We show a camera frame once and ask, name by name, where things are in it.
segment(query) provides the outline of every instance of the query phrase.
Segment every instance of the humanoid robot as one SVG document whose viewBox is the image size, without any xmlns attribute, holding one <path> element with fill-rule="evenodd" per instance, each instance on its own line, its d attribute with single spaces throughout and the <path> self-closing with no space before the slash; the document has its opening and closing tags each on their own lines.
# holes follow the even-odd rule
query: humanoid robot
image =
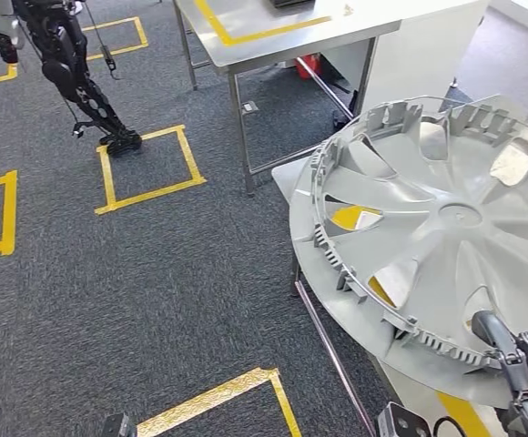
<svg viewBox="0 0 528 437">
<path fill-rule="evenodd" d="M 0 0 L 0 55 L 8 64 L 18 62 L 18 50 L 30 39 L 42 60 L 42 71 L 67 101 L 73 102 L 92 121 L 78 122 L 73 134 L 81 137 L 84 127 L 96 126 L 104 137 L 109 155 L 138 149 L 141 138 L 127 129 L 108 99 L 90 78 L 86 63 L 88 40 L 78 20 L 70 14 L 73 0 Z M 25 23 L 27 30 L 21 22 Z M 107 47 L 102 45 L 107 65 L 116 69 Z"/>
</svg>

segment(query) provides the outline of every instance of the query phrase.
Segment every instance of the table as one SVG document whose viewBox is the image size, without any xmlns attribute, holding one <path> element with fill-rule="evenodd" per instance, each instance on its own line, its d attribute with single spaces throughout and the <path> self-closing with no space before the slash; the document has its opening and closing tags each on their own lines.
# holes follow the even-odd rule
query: table
<svg viewBox="0 0 528 437">
<path fill-rule="evenodd" d="M 528 122 L 528 116 L 520 106 L 512 102 L 504 96 L 493 96 L 475 102 L 475 105 L 490 105 L 492 107 L 501 107 L 507 110 L 512 116 Z M 292 161 L 282 166 L 273 168 L 272 177 L 279 187 L 282 195 L 289 203 L 295 192 L 296 182 L 299 179 L 302 170 L 308 162 L 308 158 L 301 158 Z M 345 386 L 349 398 L 353 404 L 360 421 L 372 436 L 375 436 L 375 430 L 363 405 L 356 395 L 347 371 L 344 368 L 339 356 L 335 350 L 331 339 L 326 334 L 323 323 L 320 321 L 316 311 L 312 305 L 308 293 L 304 289 L 301 280 L 301 272 L 298 261 L 293 255 L 293 273 L 296 291 L 302 298 L 305 307 L 313 319 L 323 345 L 326 347 L 329 357 L 332 359 L 335 369 L 338 372 L 341 380 Z M 387 385 L 394 390 L 394 397 L 398 397 L 407 408 L 425 417 L 430 424 L 442 415 L 448 414 L 445 408 L 447 405 L 442 405 L 436 398 L 436 393 L 431 389 L 422 386 L 415 381 L 412 381 L 405 375 L 396 371 L 379 360 L 373 360 L 376 369 L 387 380 Z M 486 435 L 504 436 L 505 435 L 500 424 L 496 420 L 493 409 L 480 405 L 470 405 L 477 415 L 476 419 L 482 421 L 486 428 Z"/>
<path fill-rule="evenodd" d="M 254 175 L 303 156 L 311 149 L 252 168 L 243 123 L 247 110 L 242 104 L 237 75 L 295 58 L 302 62 L 300 56 L 369 40 L 369 48 L 359 66 L 361 80 L 353 114 L 310 71 L 333 103 L 351 118 L 358 115 L 363 103 L 377 38 L 396 31 L 400 25 L 400 20 L 392 13 L 391 5 L 387 2 L 354 3 L 353 8 L 346 0 L 316 0 L 281 9 L 274 8 L 270 0 L 174 0 L 173 4 L 193 89 L 197 89 L 195 77 L 197 68 L 212 64 L 218 73 L 227 75 L 233 117 L 238 127 L 242 170 L 249 195 L 254 193 Z M 197 64 L 191 61 L 183 16 L 205 49 L 209 61 Z"/>
</svg>

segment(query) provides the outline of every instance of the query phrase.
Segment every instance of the cable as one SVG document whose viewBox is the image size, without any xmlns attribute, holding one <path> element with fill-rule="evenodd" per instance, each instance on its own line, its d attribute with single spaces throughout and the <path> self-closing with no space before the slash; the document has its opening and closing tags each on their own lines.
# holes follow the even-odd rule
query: cable
<svg viewBox="0 0 528 437">
<path fill-rule="evenodd" d="M 462 437 L 467 437 L 466 432 L 464 432 L 463 428 L 458 424 L 458 422 L 452 419 L 450 416 L 440 417 L 440 419 L 436 421 L 436 423 L 433 424 L 433 431 L 432 431 L 433 437 L 438 437 L 438 429 L 440 427 L 442 423 L 444 422 L 450 422 L 455 425 L 455 428 L 456 428 Z"/>
<path fill-rule="evenodd" d="M 100 41 L 100 43 L 104 46 L 104 43 L 102 42 L 102 38 L 100 36 L 100 33 L 98 32 L 98 26 L 96 25 L 96 22 L 95 21 L 95 18 L 92 16 L 92 13 L 90 12 L 90 8 L 88 7 L 88 2 L 85 1 L 84 5 L 86 7 L 88 14 L 90 15 L 90 21 L 92 21 L 92 25 L 95 27 L 95 31 L 96 31 L 96 36 L 98 37 L 98 41 Z"/>
</svg>

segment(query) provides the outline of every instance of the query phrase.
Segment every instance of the metal rod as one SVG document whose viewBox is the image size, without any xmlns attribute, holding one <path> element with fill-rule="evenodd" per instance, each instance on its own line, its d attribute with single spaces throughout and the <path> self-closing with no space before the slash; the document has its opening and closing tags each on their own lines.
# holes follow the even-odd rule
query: metal rod
<svg viewBox="0 0 528 437">
<path fill-rule="evenodd" d="M 353 402 L 357 416 L 359 416 L 359 420 L 361 420 L 361 422 L 363 422 L 363 425 L 365 425 L 365 428 L 369 433 L 371 437 L 378 437 L 378 433 L 375 431 L 375 427 L 373 425 L 373 421 L 371 419 L 369 414 L 368 414 L 367 411 L 363 407 L 361 401 L 359 400 L 359 397 L 357 396 L 356 392 L 353 387 L 353 384 L 351 384 L 349 375 L 347 375 L 347 371 L 345 371 L 345 368 L 343 367 L 343 363 L 341 362 L 339 356 L 337 355 L 337 351 L 335 350 L 335 347 L 329 338 L 329 335 L 327 335 L 326 331 L 325 330 L 325 327 L 323 326 L 323 323 L 320 321 L 317 312 L 313 306 L 313 303 L 309 298 L 309 295 L 307 293 L 307 290 L 305 290 L 302 283 L 299 280 L 295 283 L 295 287 L 296 287 L 296 289 L 298 291 L 298 294 L 301 295 L 302 301 L 304 302 L 304 306 L 307 307 L 307 310 L 310 315 L 310 318 L 313 319 L 313 323 L 314 323 L 315 328 L 317 329 L 317 332 L 320 336 L 320 339 L 323 341 L 323 344 L 325 346 L 325 349 L 326 349 L 326 351 L 329 352 L 329 356 L 337 369 L 337 372 L 339 373 L 341 381 L 343 382 L 343 385 L 345 386 L 345 390 L 347 392 L 351 402 Z"/>
<path fill-rule="evenodd" d="M 338 109 L 341 110 L 343 114 L 345 115 L 345 117 L 348 118 L 349 121 L 352 120 L 353 118 L 353 115 L 351 114 L 351 111 L 349 110 L 349 108 L 345 105 L 344 103 L 341 102 L 337 95 L 335 95 L 331 88 L 329 88 L 327 84 L 323 81 L 320 77 L 319 77 L 316 73 L 313 71 L 312 68 L 308 66 L 306 62 L 303 61 L 300 57 L 296 58 L 296 62 L 298 64 L 301 64 L 302 68 L 304 68 L 304 70 L 310 74 L 310 77 L 313 78 L 315 82 L 317 83 L 317 85 L 320 86 L 321 89 L 325 91 L 325 94 L 328 95 L 329 98 L 330 98 L 335 105 L 336 105 Z"/>
<path fill-rule="evenodd" d="M 298 291 L 296 289 L 295 284 L 296 282 L 301 282 L 301 263 L 296 257 L 296 252 L 292 249 L 292 286 L 290 288 L 290 295 L 292 297 L 298 297 Z"/>
<path fill-rule="evenodd" d="M 249 196 L 254 195 L 254 179 L 252 177 L 252 171 L 249 167 L 249 159 L 248 157 L 248 143 L 246 137 L 246 129 L 244 128 L 244 119 L 242 115 L 242 102 L 240 100 L 240 89 L 238 86 L 238 77 L 234 73 L 228 73 L 227 81 L 230 85 L 230 96 L 232 99 L 232 110 L 236 121 L 239 129 L 239 143 L 238 149 L 240 151 L 242 160 L 242 171 L 244 172 L 244 182 L 246 182 L 246 192 Z"/>
<path fill-rule="evenodd" d="M 193 62 L 191 63 L 191 66 L 192 66 L 194 70 L 195 70 L 195 69 L 197 69 L 197 68 L 201 68 L 201 67 L 202 67 L 202 66 L 209 66 L 209 65 L 211 65 L 211 62 L 210 62 L 210 61 L 208 61 L 208 60 L 205 60 L 205 61 L 202 61 L 202 62 L 198 62 L 198 63 L 196 63 L 196 64 L 193 64 Z"/>
<path fill-rule="evenodd" d="M 369 38 L 368 43 L 367 53 L 365 54 L 363 69 L 361 71 L 361 80 L 356 92 L 356 101 L 355 110 L 353 111 L 356 117 L 361 114 L 362 109 L 363 109 L 365 95 L 367 94 L 367 86 L 369 84 L 369 75 L 371 74 L 371 69 L 373 67 L 373 57 L 375 57 L 375 47 L 378 45 L 378 38 L 376 36 Z"/>
<path fill-rule="evenodd" d="M 189 78 L 191 79 L 191 86 L 196 91 L 197 89 L 197 79 L 195 77 L 195 71 L 193 71 L 193 65 L 191 62 L 191 54 L 189 53 L 189 44 L 187 43 L 187 37 L 185 36 L 185 26 L 183 24 L 183 17 L 181 16 L 181 10 L 177 6 L 177 2 L 173 2 L 173 7 L 175 7 L 175 14 L 177 17 L 177 26 L 179 28 L 181 43 L 183 45 L 183 51 L 187 60 Z"/>
<path fill-rule="evenodd" d="M 281 164 L 285 164 L 287 162 L 293 161 L 293 160 L 297 159 L 297 158 L 304 157 L 304 155 L 308 155 L 309 153 L 313 153 L 316 148 L 318 148 L 318 144 L 316 144 L 315 146 L 304 148 L 303 150 L 298 150 L 298 152 L 291 153 L 290 155 L 286 155 L 286 156 L 282 157 L 282 158 L 274 159 L 273 161 L 267 162 L 266 164 L 263 164 L 261 166 L 252 168 L 250 170 L 250 173 L 252 173 L 252 175 L 257 175 L 258 173 L 261 173 L 263 171 L 270 170 L 270 168 L 275 168 L 275 167 L 279 166 Z"/>
</svg>

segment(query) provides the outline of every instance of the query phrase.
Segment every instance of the red object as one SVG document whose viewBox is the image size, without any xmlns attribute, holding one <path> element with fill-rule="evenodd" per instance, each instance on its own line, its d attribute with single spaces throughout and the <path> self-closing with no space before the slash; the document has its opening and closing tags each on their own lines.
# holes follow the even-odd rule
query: red object
<svg viewBox="0 0 528 437">
<path fill-rule="evenodd" d="M 303 56 L 301 59 L 317 75 L 320 75 L 320 60 L 319 59 L 319 54 Z M 302 66 L 298 62 L 296 63 L 296 71 L 298 72 L 298 76 L 301 79 L 310 79 L 310 75 L 307 73 L 304 68 L 302 68 Z"/>
</svg>

